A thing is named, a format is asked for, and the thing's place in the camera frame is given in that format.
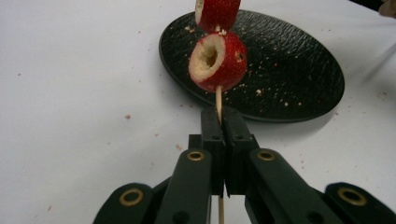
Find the round black plate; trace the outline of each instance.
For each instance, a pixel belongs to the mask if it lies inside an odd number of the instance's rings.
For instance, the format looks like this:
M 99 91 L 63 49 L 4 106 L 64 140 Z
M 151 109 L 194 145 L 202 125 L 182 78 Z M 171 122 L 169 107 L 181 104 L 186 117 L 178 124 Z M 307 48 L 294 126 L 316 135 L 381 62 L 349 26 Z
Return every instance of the round black plate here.
M 223 93 L 223 104 L 245 117 L 272 122 L 313 119 L 331 111 L 344 93 L 344 76 L 334 57 L 299 28 L 260 13 L 240 10 L 232 32 L 247 46 L 247 73 Z M 166 27 L 160 54 L 169 75 L 188 92 L 213 105 L 215 94 L 190 79 L 189 58 L 205 33 L 194 13 Z

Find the food debris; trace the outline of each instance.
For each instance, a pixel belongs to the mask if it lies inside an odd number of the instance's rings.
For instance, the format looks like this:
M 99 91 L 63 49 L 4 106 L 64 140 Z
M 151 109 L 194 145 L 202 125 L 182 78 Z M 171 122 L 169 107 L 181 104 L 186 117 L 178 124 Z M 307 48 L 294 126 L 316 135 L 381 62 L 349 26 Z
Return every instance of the food debris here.
M 180 144 L 176 144 L 176 149 L 181 150 L 181 149 L 183 149 L 183 147 Z
M 192 34 L 192 33 L 195 32 L 195 29 L 191 29 L 190 26 L 186 26 L 184 29 L 185 29 L 186 31 L 190 32 L 190 34 Z
M 379 92 L 376 94 L 376 97 L 377 97 L 378 99 L 381 99 L 382 101 L 385 101 L 385 97 L 386 97 L 387 95 L 388 95 L 388 94 L 387 94 L 385 91 L 383 91 L 383 92 L 379 91 Z
M 155 163 L 153 161 L 151 161 L 149 164 L 150 164 L 149 169 L 152 170 L 152 168 L 154 167 Z
M 219 31 L 219 35 L 227 35 L 227 31 L 221 30 L 221 31 Z

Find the apple core hole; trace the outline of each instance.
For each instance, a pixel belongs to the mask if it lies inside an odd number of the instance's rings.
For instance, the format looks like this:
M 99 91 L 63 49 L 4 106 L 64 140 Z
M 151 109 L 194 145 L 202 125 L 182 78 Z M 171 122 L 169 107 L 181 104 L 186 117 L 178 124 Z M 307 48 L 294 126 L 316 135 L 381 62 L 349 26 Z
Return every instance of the apple core hole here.
M 216 63 L 217 59 L 218 59 L 218 51 L 216 50 L 215 47 L 210 48 L 207 51 L 207 57 L 205 58 L 205 62 L 207 66 L 212 67 Z

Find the red apple skin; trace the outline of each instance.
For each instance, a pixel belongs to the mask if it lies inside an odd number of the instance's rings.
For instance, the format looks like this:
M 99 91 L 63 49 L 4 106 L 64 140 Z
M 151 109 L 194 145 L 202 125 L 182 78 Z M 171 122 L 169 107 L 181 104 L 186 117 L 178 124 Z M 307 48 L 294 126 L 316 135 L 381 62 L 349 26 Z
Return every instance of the red apple skin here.
M 229 31 L 236 20 L 241 0 L 204 0 L 201 20 L 197 25 L 208 33 Z
M 228 32 L 227 35 L 219 36 L 224 38 L 225 43 L 225 57 L 219 69 L 206 79 L 197 79 L 189 66 L 192 81 L 205 91 L 216 92 L 217 86 L 221 86 L 222 91 L 227 91 L 238 84 L 247 71 L 247 49 L 238 35 Z M 205 41 L 205 37 L 200 39 L 198 44 L 203 41 Z

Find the red speck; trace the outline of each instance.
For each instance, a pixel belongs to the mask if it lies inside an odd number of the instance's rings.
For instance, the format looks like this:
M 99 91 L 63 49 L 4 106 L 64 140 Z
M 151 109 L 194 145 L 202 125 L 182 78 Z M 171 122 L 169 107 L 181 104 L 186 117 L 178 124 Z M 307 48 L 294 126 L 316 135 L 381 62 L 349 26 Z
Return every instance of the red speck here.
M 183 149 L 183 147 L 180 144 L 176 144 L 176 149 L 181 150 L 181 149 Z

